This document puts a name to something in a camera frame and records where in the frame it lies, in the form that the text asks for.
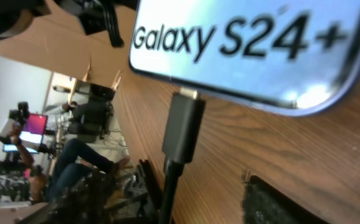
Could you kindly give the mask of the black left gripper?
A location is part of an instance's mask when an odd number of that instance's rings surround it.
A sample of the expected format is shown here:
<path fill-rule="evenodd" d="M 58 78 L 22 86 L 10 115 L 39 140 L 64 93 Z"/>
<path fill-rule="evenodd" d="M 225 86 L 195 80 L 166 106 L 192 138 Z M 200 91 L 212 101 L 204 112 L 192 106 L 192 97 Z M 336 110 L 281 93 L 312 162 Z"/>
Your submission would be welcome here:
<path fill-rule="evenodd" d="M 113 47 L 123 47 L 116 6 L 137 9 L 137 0 L 54 0 L 65 12 L 75 16 L 86 35 L 108 32 Z M 45 0 L 0 0 L 0 40 L 27 30 L 37 17 L 52 12 Z"/>

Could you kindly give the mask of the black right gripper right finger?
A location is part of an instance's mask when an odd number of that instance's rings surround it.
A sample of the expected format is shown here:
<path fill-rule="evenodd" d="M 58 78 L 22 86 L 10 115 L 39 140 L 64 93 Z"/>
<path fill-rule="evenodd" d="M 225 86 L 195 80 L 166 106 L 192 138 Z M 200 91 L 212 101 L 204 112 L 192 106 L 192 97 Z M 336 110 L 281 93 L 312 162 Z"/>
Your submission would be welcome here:
<path fill-rule="evenodd" d="M 256 175 L 246 177 L 241 206 L 246 224 L 328 224 Z"/>

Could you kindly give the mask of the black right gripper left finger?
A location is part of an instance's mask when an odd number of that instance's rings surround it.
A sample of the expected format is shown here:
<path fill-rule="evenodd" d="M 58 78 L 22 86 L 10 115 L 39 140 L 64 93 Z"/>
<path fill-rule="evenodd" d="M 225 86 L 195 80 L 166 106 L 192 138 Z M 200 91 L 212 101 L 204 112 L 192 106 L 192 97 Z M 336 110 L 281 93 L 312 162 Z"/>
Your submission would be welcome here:
<path fill-rule="evenodd" d="M 92 172 L 73 188 L 18 224 L 99 224 L 111 223 L 106 203 L 116 188 L 117 178 Z"/>

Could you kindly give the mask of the blue Galaxy smartphone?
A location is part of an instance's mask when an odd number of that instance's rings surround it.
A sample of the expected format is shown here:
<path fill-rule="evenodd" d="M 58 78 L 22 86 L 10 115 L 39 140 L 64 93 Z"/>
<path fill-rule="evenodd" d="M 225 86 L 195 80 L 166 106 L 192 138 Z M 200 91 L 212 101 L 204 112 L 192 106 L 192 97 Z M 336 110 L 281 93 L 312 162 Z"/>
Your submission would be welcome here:
<path fill-rule="evenodd" d="M 309 116 L 360 80 L 360 0 L 141 0 L 129 66 L 258 110 Z"/>

